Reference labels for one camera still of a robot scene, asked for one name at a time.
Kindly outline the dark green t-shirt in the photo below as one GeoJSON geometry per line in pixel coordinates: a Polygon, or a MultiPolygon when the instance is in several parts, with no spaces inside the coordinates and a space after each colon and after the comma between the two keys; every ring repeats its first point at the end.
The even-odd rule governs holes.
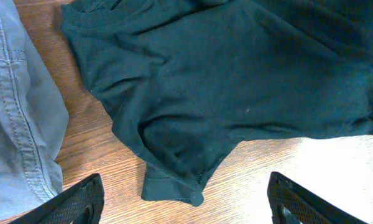
{"type": "Polygon", "coordinates": [[[63,5],[62,32],[142,199],[199,206],[242,141],[373,135],[373,0],[63,5]]]}

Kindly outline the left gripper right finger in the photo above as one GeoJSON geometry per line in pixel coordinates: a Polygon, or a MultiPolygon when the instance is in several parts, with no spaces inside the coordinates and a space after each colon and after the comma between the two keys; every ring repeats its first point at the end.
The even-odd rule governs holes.
{"type": "Polygon", "coordinates": [[[273,224],[366,224],[279,172],[270,174],[267,196],[273,224]]]}

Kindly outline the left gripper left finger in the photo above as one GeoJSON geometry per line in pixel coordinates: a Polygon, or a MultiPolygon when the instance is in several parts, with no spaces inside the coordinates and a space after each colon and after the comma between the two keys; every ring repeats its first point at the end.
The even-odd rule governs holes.
{"type": "Polygon", "coordinates": [[[10,224],[98,224],[103,207],[101,176],[91,174],[10,224]]]}

